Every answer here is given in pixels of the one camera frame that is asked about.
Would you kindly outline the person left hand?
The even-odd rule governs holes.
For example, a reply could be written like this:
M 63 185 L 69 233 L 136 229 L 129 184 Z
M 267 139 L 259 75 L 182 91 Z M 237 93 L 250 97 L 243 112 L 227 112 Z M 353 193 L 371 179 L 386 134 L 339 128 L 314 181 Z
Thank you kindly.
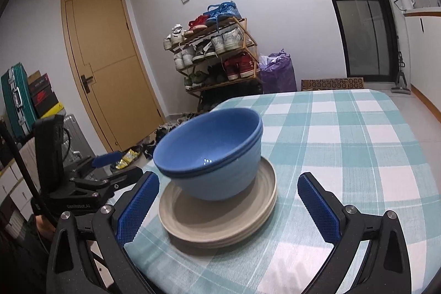
M 35 221 L 39 234 L 46 239 L 53 240 L 56 228 L 52 225 L 52 223 L 42 215 L 35 216 Z

